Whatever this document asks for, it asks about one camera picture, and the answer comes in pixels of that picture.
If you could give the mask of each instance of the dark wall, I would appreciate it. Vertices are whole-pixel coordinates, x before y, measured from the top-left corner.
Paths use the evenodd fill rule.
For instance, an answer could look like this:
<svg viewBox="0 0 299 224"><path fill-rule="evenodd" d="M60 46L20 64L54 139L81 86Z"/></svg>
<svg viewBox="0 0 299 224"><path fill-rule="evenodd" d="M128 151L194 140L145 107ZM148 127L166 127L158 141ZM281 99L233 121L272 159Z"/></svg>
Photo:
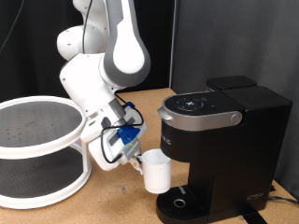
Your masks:
<svg viewBox="0 0 299 224"><path fill-rule="evenodd" d="M172 88L246 76L293 101L275 179L299 199L299 2L182 0Z"/></svg>
<svg viewBox="0 0 299 224"><path fill-rule="evenodd" d="M0 46L20 5L21 0L0 0ZM135 1L140 35L152 67L142 84L127 91L168 87L173 5L174 0ZM25 0L0 56L0 102L30 95L67 97L59 81L65 59L58 53L56 39L63 30L82 23L71 0Z"/></svg>

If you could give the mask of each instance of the round rack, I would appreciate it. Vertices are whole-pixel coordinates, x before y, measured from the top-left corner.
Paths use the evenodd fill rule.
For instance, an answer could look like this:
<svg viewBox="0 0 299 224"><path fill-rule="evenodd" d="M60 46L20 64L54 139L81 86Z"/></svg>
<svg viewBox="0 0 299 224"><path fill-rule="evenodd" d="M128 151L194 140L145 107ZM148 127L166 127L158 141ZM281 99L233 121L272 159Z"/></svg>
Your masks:
<svg viewBox="0 0 299 224"><path fill-rule="evenodd" d="M0 159L39 157L79 139L85 118L71 100L33 96L0 104Z"/></svg>
<svg viewBox="0 0 299 224"><path fill-rule="evenodd" d="M28 209L78 191L92 166L75 142L86 119L71 100L33 96L0 104L0 205Z"/></svg>

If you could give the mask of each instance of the black background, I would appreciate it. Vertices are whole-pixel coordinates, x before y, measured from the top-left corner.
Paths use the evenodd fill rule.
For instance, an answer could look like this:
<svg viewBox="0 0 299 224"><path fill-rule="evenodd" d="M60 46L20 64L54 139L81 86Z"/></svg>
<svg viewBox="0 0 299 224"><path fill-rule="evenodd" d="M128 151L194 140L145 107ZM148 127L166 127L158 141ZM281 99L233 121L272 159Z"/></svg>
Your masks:
<svg viewBox="0 0 299 224"><path fill-rule="evenodd" d="M21 0L0 0L0 5L2 45ZM135 1L138 28L151 57L151 70L143 83L125 91L168 87L173 7L174 0ZM0 58L0 102L30 95L68 97L59 80L65 59L58 53L56 39L60 32L82 23L71 0L25 0Z"/></svg>

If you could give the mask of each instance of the silver trim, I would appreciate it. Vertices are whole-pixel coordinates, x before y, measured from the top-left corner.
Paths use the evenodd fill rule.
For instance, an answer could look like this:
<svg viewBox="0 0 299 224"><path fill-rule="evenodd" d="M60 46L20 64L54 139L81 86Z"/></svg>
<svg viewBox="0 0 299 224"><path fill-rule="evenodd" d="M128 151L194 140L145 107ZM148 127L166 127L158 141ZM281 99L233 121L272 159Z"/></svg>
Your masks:
<svg viewBox="0 0 299 224"><path fill-rule="evenodd" d="M174 111L169 110L165 106L165 101L172 96L164 99L163 106L158 109L158 114L162 120L171 127L176 129L199 132L210 129L219 129L224 127L235 126L239 124L243 118L242 114L238 111L203 115L203 116L188 116L181 115ZM232 117L240 117L240 119L234 123L231 122Z"/></svg>
<svg viewBox="0 0 299 224"><path fill-rule="evenodd" d="M185 207L186 203L182 199L175 199L174 205L175 205L175 207L182 208L182 207Z"/></svg>
<svg viewBox="0 0 299 224"><path fill-rule="evenodd" d="M206 91L214 91L212 88L206 87Z"/></svg>
<svg viewBox="0 0 299 224"><path fill-rule="evenodd" d="M180 192L182 194L186 194L186 191L185 191L185 189L182 186L179 186L178 188L180 189Z"/></svg>

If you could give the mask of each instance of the blue gripper part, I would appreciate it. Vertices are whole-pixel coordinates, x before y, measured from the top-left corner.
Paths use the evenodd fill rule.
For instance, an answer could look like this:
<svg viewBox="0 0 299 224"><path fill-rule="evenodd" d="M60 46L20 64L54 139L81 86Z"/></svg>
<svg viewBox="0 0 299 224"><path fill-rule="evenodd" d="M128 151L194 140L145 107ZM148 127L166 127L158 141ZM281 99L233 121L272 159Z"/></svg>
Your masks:
<svg viewBox="0 0 299 224"><path fill-rule="evenodd" d="M132 109L135 109L135 105L132 102L127 102L125 105L129 105Z"/></svg>
<svg viewBox="0 0 299 224"><path fill-rule="evenodd" d="M126 145L130 142L132 142L135 137L140 132L140 129L135 127L121 127L118 129L118 134L121 137L122 142Z"/></svg>

